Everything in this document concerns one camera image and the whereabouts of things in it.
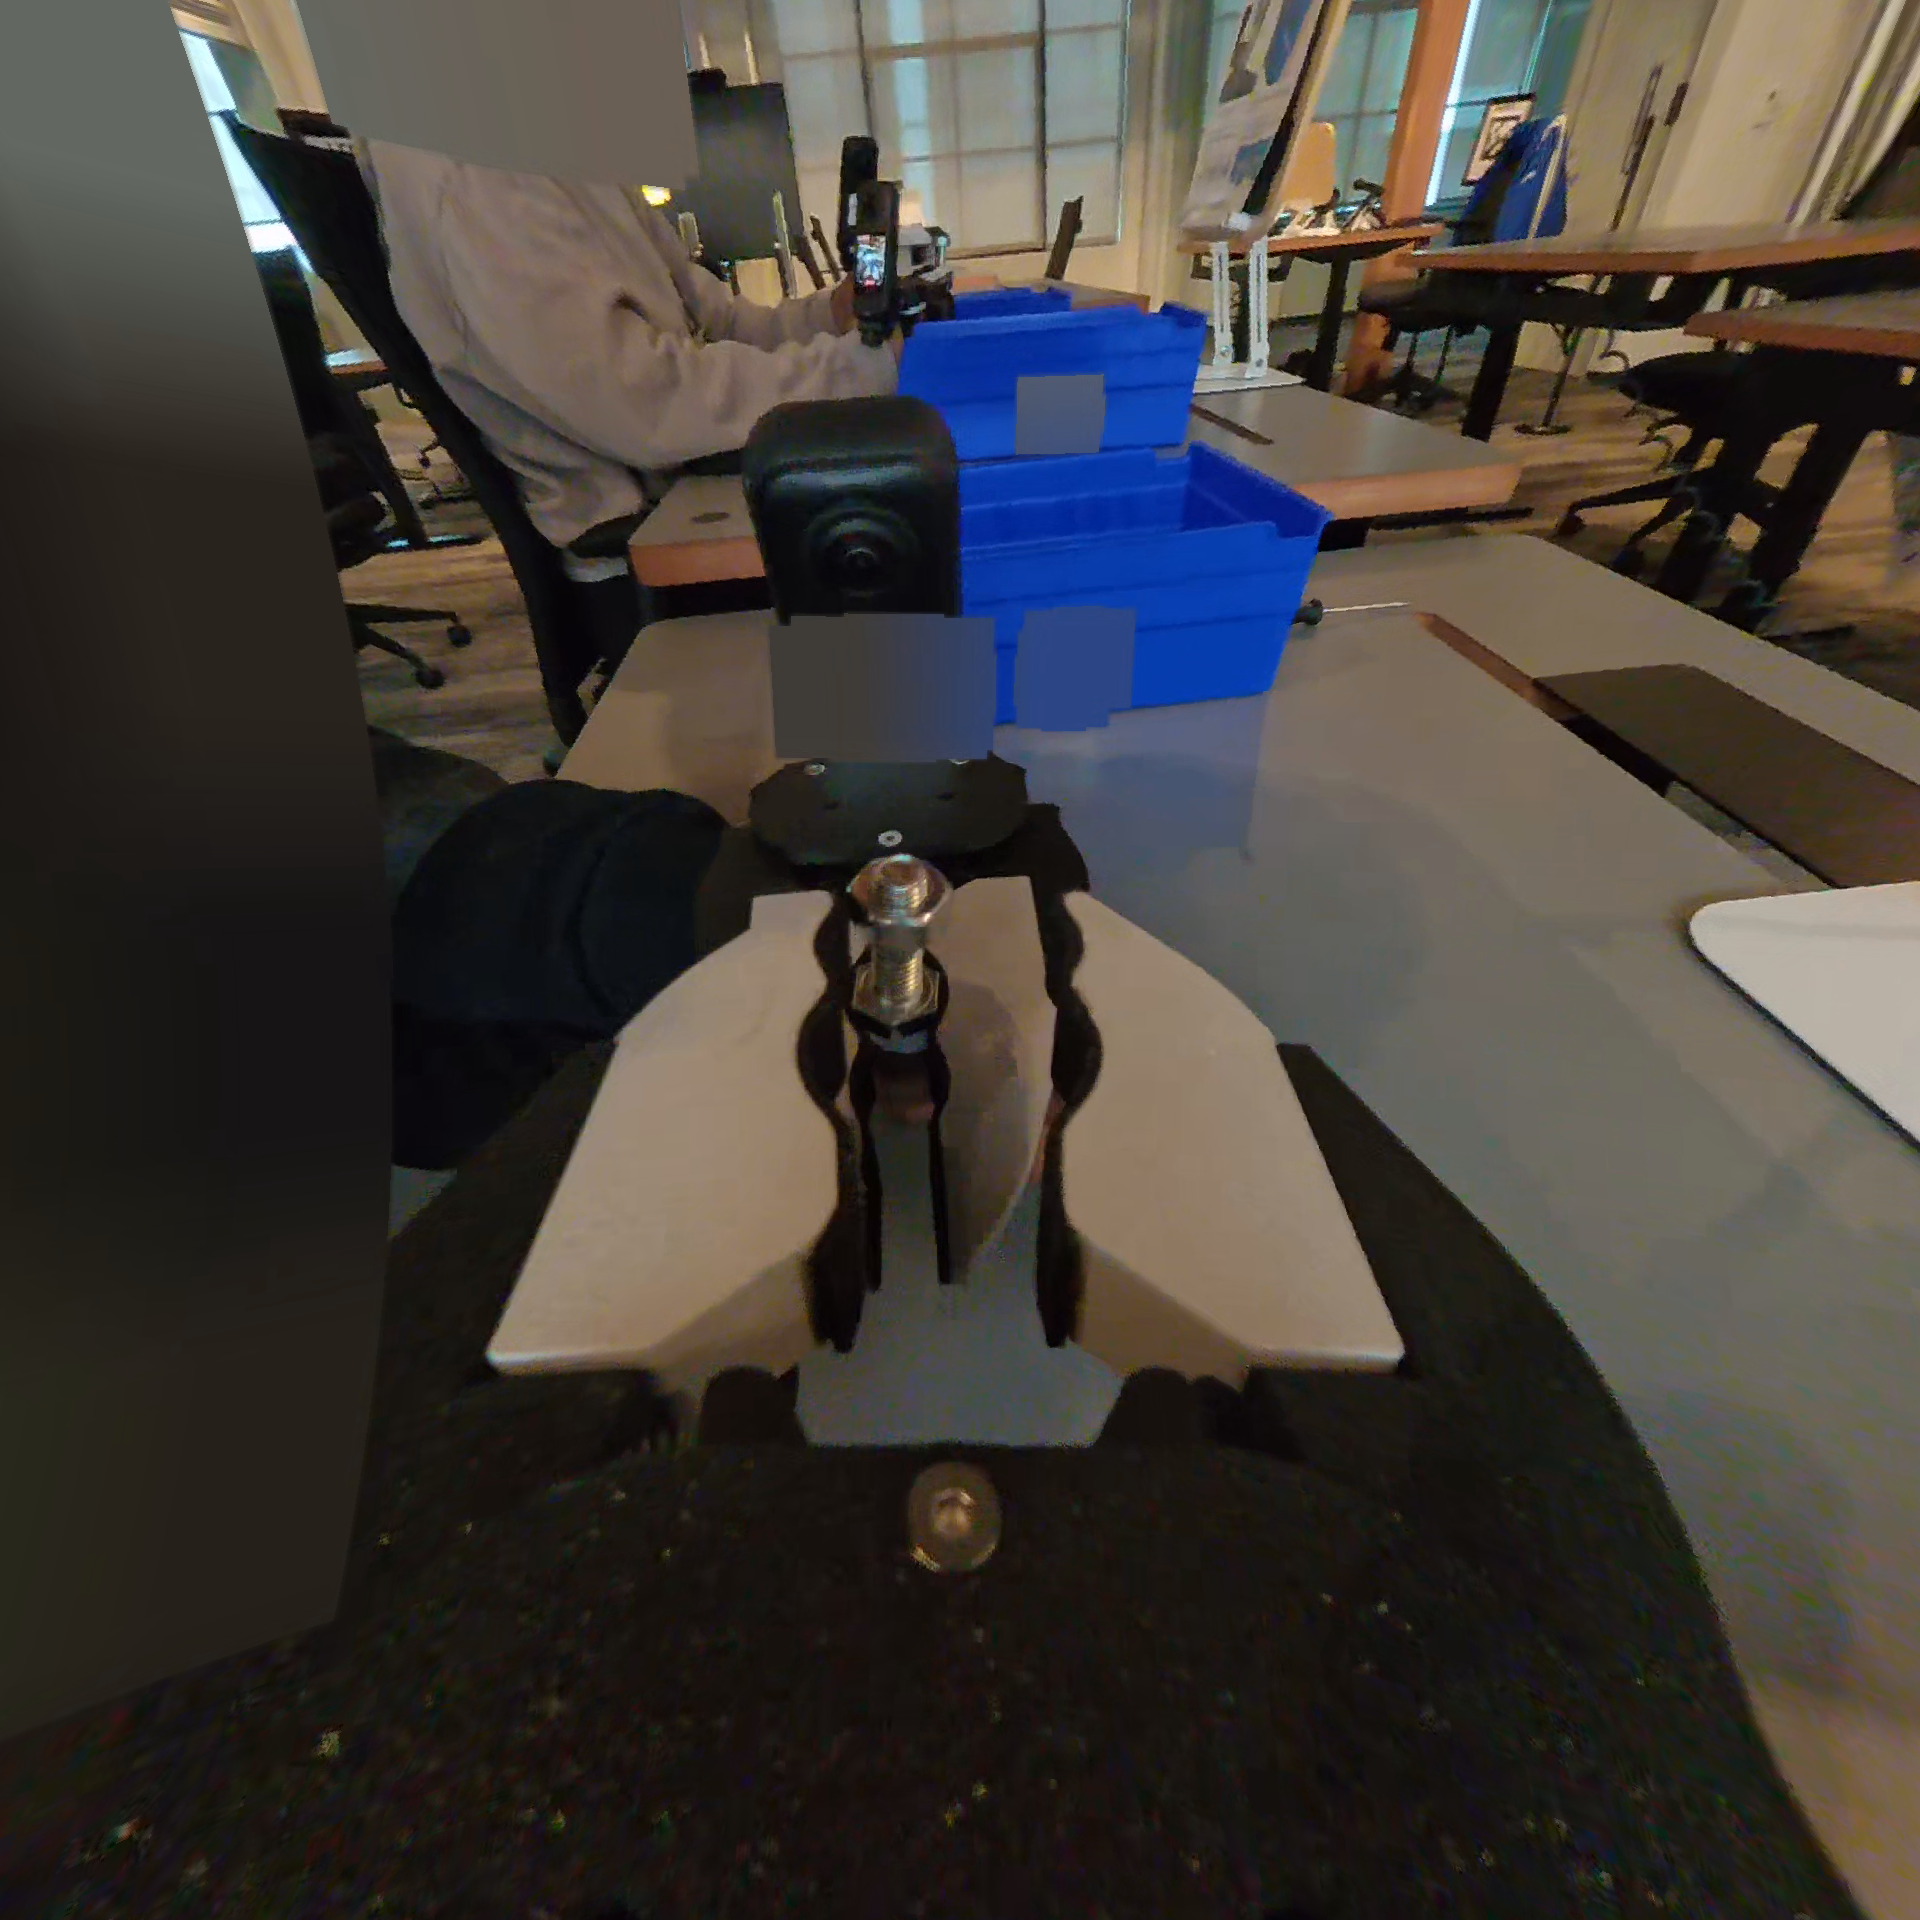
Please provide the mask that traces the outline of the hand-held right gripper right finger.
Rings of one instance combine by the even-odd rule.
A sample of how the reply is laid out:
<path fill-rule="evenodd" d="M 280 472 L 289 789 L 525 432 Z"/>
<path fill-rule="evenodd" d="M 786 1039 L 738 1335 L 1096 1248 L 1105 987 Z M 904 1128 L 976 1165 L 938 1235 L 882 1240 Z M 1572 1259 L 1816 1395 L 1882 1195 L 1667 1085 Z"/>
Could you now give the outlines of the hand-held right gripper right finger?
<path fill-rule="evenodd" d="M 1064 899 L 1037 1295 L 1117 1375 L 1405 1358 L 1276 1035 L 1194 960 Z"/>

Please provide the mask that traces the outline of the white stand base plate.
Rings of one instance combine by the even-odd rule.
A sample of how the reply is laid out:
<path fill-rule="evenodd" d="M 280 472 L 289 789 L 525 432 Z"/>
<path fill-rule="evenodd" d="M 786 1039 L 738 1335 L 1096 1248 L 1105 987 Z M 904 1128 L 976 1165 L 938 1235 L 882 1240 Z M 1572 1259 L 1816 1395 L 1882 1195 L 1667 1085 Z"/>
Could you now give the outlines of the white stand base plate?
<path fill-rule="evenodd" d="M 1917 1139 L 1917 884 L 1700 904 L 1699 957 L 1871 1109 Z"/>

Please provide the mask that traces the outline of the wooden pillar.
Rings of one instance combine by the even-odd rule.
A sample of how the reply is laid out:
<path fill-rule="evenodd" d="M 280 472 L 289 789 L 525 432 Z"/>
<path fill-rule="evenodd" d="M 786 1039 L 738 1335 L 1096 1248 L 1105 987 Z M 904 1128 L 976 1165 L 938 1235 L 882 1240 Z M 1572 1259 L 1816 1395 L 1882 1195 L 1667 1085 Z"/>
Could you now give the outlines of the wooden pillar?
<path fill-rule="evenodd" d="M 1383 222 L 1413 226 L 1424 216 L 1433 158 L 1445 127 L 1457 58 L 1468 32 L 1473 3 L 1420 3 L 1399 93 L 1397 126 L 1383 172 Z M 1351 324 L 1339 394 L 1360 397 L 1389 366 L 1385 323 L 1359 311 Z"/>

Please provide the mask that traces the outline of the black office chair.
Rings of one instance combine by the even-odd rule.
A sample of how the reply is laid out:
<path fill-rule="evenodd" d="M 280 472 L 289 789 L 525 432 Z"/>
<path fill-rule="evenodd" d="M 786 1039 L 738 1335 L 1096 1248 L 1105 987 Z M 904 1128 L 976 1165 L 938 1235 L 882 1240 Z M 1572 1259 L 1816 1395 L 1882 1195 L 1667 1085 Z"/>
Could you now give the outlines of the black office chair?
<path fill-rule="evenodd" d="M 1613 570 L 1639 579 L 1647 541 L 1674 524 L 1658 592 L 1692 602 L 1729 566 L 1717 614 L 1756 632 L 1873 434 L 1867 394 L 1841 354 L 1784 347 L 1668 352 L 1620 389 L 1685 436 L 1659 477 L 1568 503 L 1552 533 L 1572 538 L 1594 512 L 1653 500 L 1658 512 L 1620 541 Z"/>
<path fill-rule="evenodd" d="M 426 349 L 401 317 L 378 208 L 360 160 L 344 144 L 316 147 L 258 130 L 235 112 L 223 112 L 223 124 L 307 261 L 338 296 L 397 394 L 423 413 L 484 510 L 513 564 L 535 639 L 544 703 L 568 751 L 585 730 L 583 685 L 602 661 L 580 587 L 568 576 L 561 551 L 522 508 L 505 463 L 447 395 Z"/>

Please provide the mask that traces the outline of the blue jacket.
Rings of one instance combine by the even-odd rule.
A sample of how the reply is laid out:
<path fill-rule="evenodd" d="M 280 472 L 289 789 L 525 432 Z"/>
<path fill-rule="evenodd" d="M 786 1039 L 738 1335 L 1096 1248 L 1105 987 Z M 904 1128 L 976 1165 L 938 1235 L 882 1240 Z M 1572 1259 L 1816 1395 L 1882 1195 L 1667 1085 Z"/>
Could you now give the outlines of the blue jacket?
<path fill-rule="evenodd" d="M 1463 208 L 1460 250 L 1554 238 L 1568 224 L 1568 119 L 1527 119 L 1503 144 Z"/>

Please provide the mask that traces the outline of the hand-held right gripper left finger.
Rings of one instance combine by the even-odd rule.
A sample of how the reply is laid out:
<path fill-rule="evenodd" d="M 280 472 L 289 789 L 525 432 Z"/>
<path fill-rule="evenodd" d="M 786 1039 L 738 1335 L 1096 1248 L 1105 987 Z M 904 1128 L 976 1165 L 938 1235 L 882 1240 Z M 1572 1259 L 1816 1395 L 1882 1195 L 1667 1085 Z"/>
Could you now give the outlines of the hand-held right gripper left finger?
<path fill-rule="evenodd" d="M 779 1375 L 851 1351 L 848 983 L 847 908 L 762 896 L 626 1027 L 490 1338 L 498 1373 Z"/>

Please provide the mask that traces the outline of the display board on easel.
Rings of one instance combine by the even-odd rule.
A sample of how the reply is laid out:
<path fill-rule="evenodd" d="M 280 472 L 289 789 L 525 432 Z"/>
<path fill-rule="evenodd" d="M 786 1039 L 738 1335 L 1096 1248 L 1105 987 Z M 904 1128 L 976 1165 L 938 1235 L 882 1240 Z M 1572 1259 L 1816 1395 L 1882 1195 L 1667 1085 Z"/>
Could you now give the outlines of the display board on easel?
<path fill-rule="evenodd" d="M 1181 250 L 1207 270 L 1218 389 L 1269 372 L 1269 264 L 1347 13 L 1347 3 L 1253 3 L 1239 15 L 1178 222 Z"/>

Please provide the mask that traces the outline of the black flat mat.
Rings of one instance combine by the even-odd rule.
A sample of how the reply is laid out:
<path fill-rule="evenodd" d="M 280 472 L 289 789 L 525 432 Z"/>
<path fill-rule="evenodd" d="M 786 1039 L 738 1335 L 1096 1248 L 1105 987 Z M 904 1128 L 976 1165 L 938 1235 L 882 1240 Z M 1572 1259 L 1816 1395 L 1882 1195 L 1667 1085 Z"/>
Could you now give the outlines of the black flat mat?
<path fill-rule="evenodd" d="M 1644 781 L 1680 783 L 1837 888 L 1917 879 L 1917 783 L 1677 663 L 1539 684 L 1562 722 Z"/>

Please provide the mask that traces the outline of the blue plastic bin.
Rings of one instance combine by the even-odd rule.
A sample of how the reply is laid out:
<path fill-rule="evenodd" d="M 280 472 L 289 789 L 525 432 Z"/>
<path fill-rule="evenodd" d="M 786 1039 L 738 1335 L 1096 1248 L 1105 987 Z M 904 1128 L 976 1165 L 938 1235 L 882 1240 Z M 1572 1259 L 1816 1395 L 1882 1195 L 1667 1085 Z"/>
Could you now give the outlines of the blue plastic bin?
<path fill-rule="evenodd" d="M 964 463 L 1168 451 L 1185 440 L 1207 323 L 1188 307 L 963 294 L 904 347 L 898 391 L 931 404 Z"/>
<path fill-rule="evenodd" d="M 1210 445 L 963 463 L 963 610 L 994 624 L 996 719 L 1017 719 L 1017 645 L 1041 610 L 1136 619 L 1117 709 L 1269 692 L 1328 508 Z"/>

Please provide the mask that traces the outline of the dark screen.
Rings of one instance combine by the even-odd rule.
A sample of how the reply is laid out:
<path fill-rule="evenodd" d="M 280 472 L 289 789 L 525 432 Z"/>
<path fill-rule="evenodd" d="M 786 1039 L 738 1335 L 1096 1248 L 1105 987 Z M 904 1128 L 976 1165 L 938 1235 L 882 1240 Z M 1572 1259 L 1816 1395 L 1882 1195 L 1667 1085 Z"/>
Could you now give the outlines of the dark screen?
<path fill-rule="evenodd" d="M 677 189 L 704 252 L 725 262 L 792 256 L 803 222 L 800 175 L 784 86 L 691 77 L 697 173 Z"/>

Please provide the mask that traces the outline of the small wooden table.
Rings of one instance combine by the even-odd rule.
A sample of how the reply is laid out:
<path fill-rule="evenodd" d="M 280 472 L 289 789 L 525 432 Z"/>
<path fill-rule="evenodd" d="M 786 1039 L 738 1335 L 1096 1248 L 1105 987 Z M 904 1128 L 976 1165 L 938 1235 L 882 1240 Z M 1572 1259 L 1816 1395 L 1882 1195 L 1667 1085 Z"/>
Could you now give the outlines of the small wooden table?
<path fill-rule="evenodd" d="M 1351 275 L 1383 256 L 1421 252 L 1439 236 L 1439 224 L 1393 224 L 1364 229 L 1313 229 L 1292 224 L 1253 238 L 1187 238 L 1181 252 L 1207 268 L 1211 357 L 1194 381 L 1196 395 L 1259 394 L 1285 387 L 1332 391 L 1338 343 L 1348 311 Z M 1269 300 L 1276 268 L 1305 261 L 1328 270 L 1328 292 L 1319 308 L 1313 344 L 1301 366 L 1274 357 L 1274 315 Z"/>

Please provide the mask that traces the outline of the wood edged desk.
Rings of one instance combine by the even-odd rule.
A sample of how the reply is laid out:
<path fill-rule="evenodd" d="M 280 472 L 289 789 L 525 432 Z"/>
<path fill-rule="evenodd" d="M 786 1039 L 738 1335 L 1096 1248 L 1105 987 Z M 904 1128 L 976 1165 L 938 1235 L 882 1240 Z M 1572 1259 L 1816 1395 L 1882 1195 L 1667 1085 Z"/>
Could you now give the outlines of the wood edged desk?
<path fill-rule="evenodd" d="M 1508 508 L 1521 458 L 1305 384 L 1218 391 L 1188 412 L 1188 440 L 1281 479 L 1335 522 Z M 762 551 L 740 479 L 687 476 L 632 540 L 640 584 L 753 583 Z"/>

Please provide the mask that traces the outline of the silver bolt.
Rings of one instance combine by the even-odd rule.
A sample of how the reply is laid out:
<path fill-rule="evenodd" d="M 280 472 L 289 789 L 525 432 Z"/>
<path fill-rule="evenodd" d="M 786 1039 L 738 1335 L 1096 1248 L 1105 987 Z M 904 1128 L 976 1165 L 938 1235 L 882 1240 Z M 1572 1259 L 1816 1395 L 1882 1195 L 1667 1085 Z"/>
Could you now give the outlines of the silver bolt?
<path fill-rule="evenodd" d="M 853 1029 L 866 1034 L 881 1054 L 898 1061 L 928 1054 L 948 1004 L 947 971 L 928 950 L 931 928 L 908 932 L 864 925 L 866 941 L 853 965 Z"/>

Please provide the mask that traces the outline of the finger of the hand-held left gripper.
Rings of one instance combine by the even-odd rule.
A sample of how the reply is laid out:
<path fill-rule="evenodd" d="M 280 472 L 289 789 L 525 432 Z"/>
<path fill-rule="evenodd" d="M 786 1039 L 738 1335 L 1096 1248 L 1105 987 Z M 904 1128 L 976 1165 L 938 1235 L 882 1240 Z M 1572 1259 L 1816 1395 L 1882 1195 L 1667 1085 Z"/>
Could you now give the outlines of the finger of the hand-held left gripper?
<path fill-rule="evenodd" d="M 879 1050 L 864 1031 L 855 1031 L 848 1056 L 848 1109 L 855 1124 L 861 1272 L 869 1294 L 876 1294 L 882 1282 L 882 1178 L 873 1135 L 879 1090 Z"/>
<path fill-rule="evenodd" d="M 931 1219 L 945 1286 L 970 1284 L 1041 1184 L 1053 1106 L 1053 1007 L 947 970 L 928 1088 Z"/>

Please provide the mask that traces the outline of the wooden top office desk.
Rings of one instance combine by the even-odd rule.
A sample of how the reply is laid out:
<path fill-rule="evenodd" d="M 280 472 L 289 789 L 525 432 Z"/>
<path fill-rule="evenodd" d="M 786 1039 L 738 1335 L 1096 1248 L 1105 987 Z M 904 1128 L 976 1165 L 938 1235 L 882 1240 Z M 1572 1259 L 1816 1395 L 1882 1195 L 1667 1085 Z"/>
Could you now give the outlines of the wooden top office desk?
<path fill-rule="evenodd" d="M 1460 418 L 1460 434 L 1488 440 L 1529 323 L 1575 328 L 1677 328 L 1725 280 L 1777 292 L 1912 290 L 1915 219 L 1732 224 L 1559 232 L 1421 256 L 1432 279 L 1495 279 L 1491 339 Z"/>
<path fill-rule="evenodd" d="M 1917 292 L 1885 290 L 1696 315 L 1688 334 L 1744 349 L 1737 413 L 1658 584 L 1699 592 L 1737 519 L 1757 538 L 1717 614 L 1756 632 L 1877 434 L 1915 438 Z"/>

